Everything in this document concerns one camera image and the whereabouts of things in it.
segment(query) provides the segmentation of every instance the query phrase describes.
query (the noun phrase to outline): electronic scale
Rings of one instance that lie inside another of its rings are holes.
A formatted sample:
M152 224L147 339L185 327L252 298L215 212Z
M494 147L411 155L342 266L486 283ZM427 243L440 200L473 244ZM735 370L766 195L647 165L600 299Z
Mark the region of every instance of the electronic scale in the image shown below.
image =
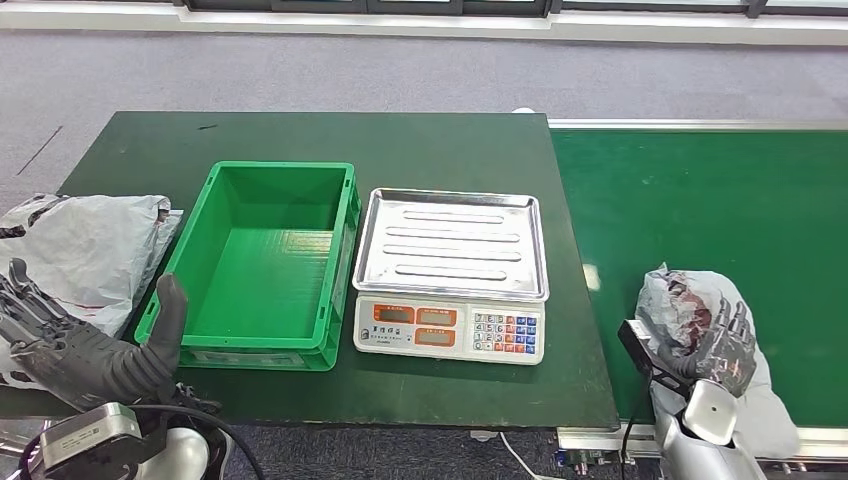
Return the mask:
M359 351L536 365L548 298L539 201L375 189L353 285Z

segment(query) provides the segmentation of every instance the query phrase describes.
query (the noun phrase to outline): metal tray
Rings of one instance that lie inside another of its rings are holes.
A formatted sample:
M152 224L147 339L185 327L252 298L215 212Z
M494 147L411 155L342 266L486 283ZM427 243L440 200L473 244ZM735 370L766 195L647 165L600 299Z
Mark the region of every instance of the metal tray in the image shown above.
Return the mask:
M545 301L539 201L529 195L377 188L353 285L363 292Z

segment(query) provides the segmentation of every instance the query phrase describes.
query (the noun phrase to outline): gray carpet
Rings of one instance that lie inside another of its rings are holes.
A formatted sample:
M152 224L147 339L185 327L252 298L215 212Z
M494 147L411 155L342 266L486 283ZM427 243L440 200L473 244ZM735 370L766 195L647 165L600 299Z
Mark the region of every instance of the gray carpet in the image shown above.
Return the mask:
M848 119L846 80L834 49L0 31L0 211L55 191L116 110ZM527 478L498 439L463 430L240 430L275 479ZM552 432L508 438L566 476ZM230 477L246 468L236 456Z

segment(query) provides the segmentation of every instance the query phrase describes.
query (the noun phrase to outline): white plastic bag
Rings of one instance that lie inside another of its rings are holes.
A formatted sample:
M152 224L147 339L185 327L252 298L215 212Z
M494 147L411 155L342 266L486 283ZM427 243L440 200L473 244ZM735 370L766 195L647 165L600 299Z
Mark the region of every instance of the white plastic bag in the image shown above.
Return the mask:
M693 344L718 314L721 298L730 305L744 301L736 286L715 272L668 270L665 264L645 274L639 292L636 318L649 326L656 337L650 348L656 351L659 341L672 346L676 353L689 353ZM748 319L756 336L754 314L748 305ZM771 390L768 362L759 345L754 353L757 369L748 389L738 399L736 432L745 448L755 457L787 458L800 447L798 429L780 398ZM685 401L676 393L653 385L654 401L669 411L681 410Z
M0 273L9 260L71 315L115 336L147 290L182 211L159 195L37 195L0 218ZM9 358L0 339L0 375L17 388L41 389Z

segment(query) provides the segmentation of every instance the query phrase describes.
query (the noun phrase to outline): robotic arm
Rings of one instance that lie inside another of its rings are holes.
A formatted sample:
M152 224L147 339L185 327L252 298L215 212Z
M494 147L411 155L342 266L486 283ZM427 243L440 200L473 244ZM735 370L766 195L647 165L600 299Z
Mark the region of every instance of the robotic arm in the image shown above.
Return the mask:
M190 387L173 381L187 307L177 279L159 278L159 316L148 342L136 346L69 315L26 270L23 260L13 259L8 278L0 275L0 336L27 375L83 412L40 435L43 465L32 475L222 478L233 437L213 416L220 404L198 399ZM25 454L24 479L31 475L27 460Z
M618 336L637 369L653 382L655 437L680 480L765 480L756 460L734 436L736 399L756 369L755 339L747 308L721 309L690 355L676 357L639 320L625 321Z

